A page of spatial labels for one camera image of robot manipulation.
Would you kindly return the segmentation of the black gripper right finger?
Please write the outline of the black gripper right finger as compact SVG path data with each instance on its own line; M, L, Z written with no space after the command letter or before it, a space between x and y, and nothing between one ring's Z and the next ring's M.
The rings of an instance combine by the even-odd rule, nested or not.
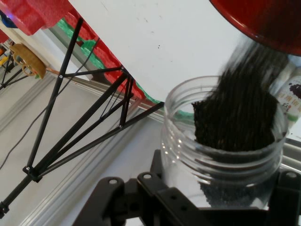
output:
M269 202L268 226L297 226L301 214L301 175L284 170Z

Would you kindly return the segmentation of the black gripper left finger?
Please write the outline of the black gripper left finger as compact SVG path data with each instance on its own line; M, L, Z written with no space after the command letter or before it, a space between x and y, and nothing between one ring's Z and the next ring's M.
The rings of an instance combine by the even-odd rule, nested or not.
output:
M161 175L161 153L155 150L149 172L127 182L102 178L73 225L124 226L128 219L139 218L145 226L209 226L208 211L165 185Z

